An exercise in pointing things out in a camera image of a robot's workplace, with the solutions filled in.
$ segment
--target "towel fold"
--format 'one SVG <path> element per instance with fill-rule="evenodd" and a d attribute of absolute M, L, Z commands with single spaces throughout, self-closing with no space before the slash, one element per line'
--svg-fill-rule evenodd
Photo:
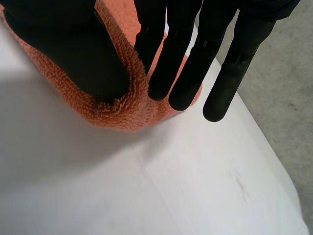
<path fill-rule="evenodd" d="M 135 35 L 140 30 L 133 0 L 97 0 L 95 9 L 106 25 L 117 54 L 127 68 L 130 79 L 129 91 L 120 99 L 116 99 L 111 105 L 99 102 L 94 97 L 78 89 L 51 60 L 21 40 L 12 30 L 11 32 L 41 74 L 47 78 L 50 85 L 72 109 L 92 125 L 133 132 L 152 126 L 175 114 L 176 111 L 170 107 L 168 98 L 158 102 L 148 97 L 148 82 L 156 66 L 162 45 L 146 76 L 143 64 L 133 48 Z M 4 19 L 5 22 L 1 5 L 0 18 Z"/>

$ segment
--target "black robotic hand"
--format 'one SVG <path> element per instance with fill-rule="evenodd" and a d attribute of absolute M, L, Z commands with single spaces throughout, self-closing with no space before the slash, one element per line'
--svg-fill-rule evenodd
<path fill-rule="evenodd" d="M 201 8 L 196 43 L 169 95 L 172 108 L 187 109 L 221 46 L 227 26 L 239 9 L 232 44 L 203 108 L 207 120 L 221 120 L 259 45 L 269 36 L 276 21 L 288 17 L 299 1 L 134 0 L 141 24 L 135 49 L 146 72 L 162 41 L 167 9 L 169 33 L 149 82 L 149 97 L 162 100 L 169 93 Z"/>
<path fill-rule="evenodd" d="M 0 0 L 11 29 L 60 67 L 82 91 L 112 103 L 129 88 L 95 0 Z"/>

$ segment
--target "white surface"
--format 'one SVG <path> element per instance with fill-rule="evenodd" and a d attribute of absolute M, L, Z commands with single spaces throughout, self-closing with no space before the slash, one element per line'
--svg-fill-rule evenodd
<path fill-rule="evenodd" d="M 297 193 L 237 95 L 137 134 L 91 127 L 0 24 L 1 235 L 307 235 Z"/>

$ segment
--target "gray floor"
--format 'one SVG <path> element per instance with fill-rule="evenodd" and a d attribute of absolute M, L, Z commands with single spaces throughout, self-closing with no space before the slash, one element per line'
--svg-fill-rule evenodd
<path fill-rule="evenodd" d="M 292 178 L 313 234 L 313 1 L 302 0 L 260 46 L 239 94 Z M 217 56 L 233 37 L 229 26 Z"/>

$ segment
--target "orange microfiber towel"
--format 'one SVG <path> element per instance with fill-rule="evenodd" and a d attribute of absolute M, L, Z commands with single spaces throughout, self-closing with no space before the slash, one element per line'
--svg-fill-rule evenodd
<path fill-rule="evenodd" d="M 116 99 L 112 105 L 98 102 L 79 90 L 58 66 L 11 32 L 51 86 L 72 109 L 92 125 L 130 132 L 154 125 L 176 113 L 170 107 L 168 98 L 163 101 L 153 101 L 148 97 L 149 78 L 162 47 L 157 52 L 152 68 L 146 76 L 143 64 L 133 48 L 136 33 L 140 30 L 134 1 L 97 0 L 95 9 L 106 25 L 117 54 L 127 68 L 131 82 L 128 93 Z M 4 19 L 1 5 L 0 17 Z"/>

